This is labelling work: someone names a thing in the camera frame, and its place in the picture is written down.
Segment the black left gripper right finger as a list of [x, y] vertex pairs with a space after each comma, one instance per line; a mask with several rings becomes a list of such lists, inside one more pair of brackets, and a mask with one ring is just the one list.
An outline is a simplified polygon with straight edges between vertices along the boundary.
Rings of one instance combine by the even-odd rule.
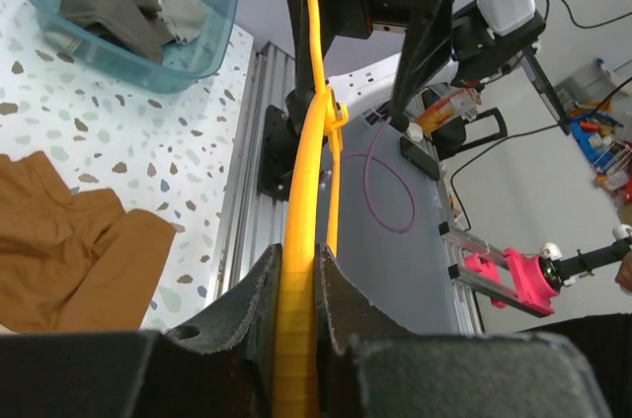
[[552, 334], [417, 335], [315, 250], [323, 417], [607, 417], [593, 371]]

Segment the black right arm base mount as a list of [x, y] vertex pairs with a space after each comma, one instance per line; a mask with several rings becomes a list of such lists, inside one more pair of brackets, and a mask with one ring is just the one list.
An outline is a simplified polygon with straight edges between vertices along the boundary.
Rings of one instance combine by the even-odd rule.
[[300, 130], [314, 95], [313, 89], [293, 89], [285, 98], [287, 110], [274, 105], [266, 108], [257, 187], [275, 201], [289, 199]]

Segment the brown underwear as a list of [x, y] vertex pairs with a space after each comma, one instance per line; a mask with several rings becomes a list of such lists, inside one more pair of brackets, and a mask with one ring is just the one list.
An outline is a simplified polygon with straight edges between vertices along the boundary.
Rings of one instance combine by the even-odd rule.
[[175, 235], [111, 189], [72, 193], [42, 152], [3, 155], [2, 331], [139, 328]]

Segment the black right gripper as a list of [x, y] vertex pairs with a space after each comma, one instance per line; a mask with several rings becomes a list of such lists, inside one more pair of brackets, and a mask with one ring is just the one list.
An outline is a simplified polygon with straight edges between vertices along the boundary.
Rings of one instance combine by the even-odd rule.
[[[290, 97], [325, 88], [325, 50], [319, 0], [286, 0], [294, 43], [294, 87]], [[367, 39], [375, 31], [405, 35], [393, 83], [389, 115], [400, 116], [411, 98], [451, 55], [453, 0], [321, 0], [335, 37]]]

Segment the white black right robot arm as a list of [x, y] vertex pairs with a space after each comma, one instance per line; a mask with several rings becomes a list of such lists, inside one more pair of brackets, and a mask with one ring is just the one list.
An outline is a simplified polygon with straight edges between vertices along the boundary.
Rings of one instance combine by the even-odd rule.
[[448, 62], [456, 87], [477, 85], [496, 73], [545, 28], [534, 0], [318, 0], [321, 49], [335, 38], [366, 40], [375, 30], [401, 28], [405, 37], [388, 114], [410, 99]]

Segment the yellow plastic hanger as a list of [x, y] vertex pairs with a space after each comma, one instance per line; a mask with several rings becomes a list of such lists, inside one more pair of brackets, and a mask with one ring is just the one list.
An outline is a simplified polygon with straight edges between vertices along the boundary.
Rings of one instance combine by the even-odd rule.
[[318, 0], [304, 0], [308, 10], [308, 41], [315, 95], [300, 136], [287, 207], [281, 273], [276, 305], [273, 379], [274, 417], [320, 415], [317, 374], [317, 312], [314, 299], [314, 257], [319, 174], [323, 137], [333, 142], [334, 171], [327, 238], [338, 241], [342, 127], [349, 121], [338, 106], [325, 77]]

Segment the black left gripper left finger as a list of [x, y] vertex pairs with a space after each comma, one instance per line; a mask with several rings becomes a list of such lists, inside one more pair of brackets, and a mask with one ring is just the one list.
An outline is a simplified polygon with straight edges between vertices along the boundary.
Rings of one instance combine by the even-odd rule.
[[271, 416], [281, 254], [166, 333], [2, 336], [2, 416]]

